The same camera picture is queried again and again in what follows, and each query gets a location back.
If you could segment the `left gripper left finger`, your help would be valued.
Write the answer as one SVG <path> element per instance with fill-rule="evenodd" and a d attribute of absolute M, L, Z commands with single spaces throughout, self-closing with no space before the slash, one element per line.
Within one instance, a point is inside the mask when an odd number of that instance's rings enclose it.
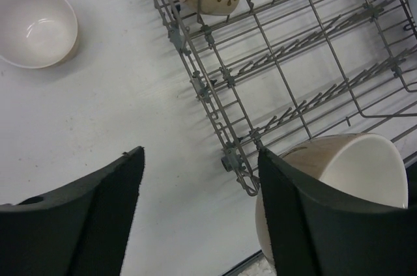
<path fill-rule="evenodd" d="M 1 205 L 1 274 L 120 275 L 144 168 L 139 146 L 65 186 Z"/>

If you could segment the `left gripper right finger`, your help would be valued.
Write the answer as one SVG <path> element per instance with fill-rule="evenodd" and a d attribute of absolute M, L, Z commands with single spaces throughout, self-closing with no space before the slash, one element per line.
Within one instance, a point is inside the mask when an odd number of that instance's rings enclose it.
<path fill-rule="evenodd" d="M 359 199 L 258 155 L 259 197 L 278 275 L 415 275 L 416 207 Z"/>

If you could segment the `beige bowl white flower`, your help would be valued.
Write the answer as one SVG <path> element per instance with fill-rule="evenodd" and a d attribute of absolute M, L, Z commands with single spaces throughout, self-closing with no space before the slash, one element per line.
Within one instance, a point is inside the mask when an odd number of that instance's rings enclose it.
<path fill-rule="evenodd" d="M 395 208 L 410 207 L 403 160 L 395 145 L 383 136 L 357 133 L 319 137 L 277 156 L 348 195 Z M 259 194 L 255 220 L 262 252 L 275 272 L 270 238 L 266 234 L 265 210 Z"/>

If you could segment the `beige bowl brown pattern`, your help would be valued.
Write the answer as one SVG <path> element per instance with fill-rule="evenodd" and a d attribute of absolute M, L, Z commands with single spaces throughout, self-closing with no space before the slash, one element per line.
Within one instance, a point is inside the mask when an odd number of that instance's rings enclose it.
<path fill-rule="evenodd" d="M 79 23 L 67 0 L 1 0 L 1 60 L 41 69 L 71 59 Z"/>

